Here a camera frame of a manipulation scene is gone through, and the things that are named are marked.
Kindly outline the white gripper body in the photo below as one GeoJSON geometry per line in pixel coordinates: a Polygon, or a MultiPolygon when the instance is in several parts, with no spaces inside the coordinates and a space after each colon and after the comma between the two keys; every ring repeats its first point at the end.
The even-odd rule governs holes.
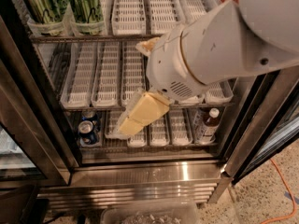
{"type": "Polygon", "coordinates": [[[154,89],[177,101],[205,93],[208,86],[199,82],[185,62],[181,35],[183,26],[162,35],[148,58],[146,76],[154,89]]]}

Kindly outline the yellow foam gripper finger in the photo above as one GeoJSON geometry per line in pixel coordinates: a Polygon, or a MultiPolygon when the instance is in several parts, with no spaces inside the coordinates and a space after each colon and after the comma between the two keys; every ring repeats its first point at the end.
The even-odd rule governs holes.
{"type": "Polygon", "coordinates": [[[159,37],[153,37],[147,41],[138,42],[135,48],[146,57],[149,57],[155,44],[159,41],[159,37]]]}
{"type": "Polygon", "coordinates": [[[159,92],[136,91],[117,121],[117,136],[133,136],[169,111],[171,102],[159,92]]]}

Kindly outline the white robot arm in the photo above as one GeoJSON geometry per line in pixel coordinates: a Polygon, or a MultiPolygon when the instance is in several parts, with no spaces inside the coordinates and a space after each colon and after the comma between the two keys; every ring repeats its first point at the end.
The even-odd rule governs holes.
{"type": "Polygon", "coordinates": [[[137,89],[115,132],[130,137],[212,85],[299,64],[299,0],[226,0],[197,21],[136,44],[151,88],[137,89]]]}

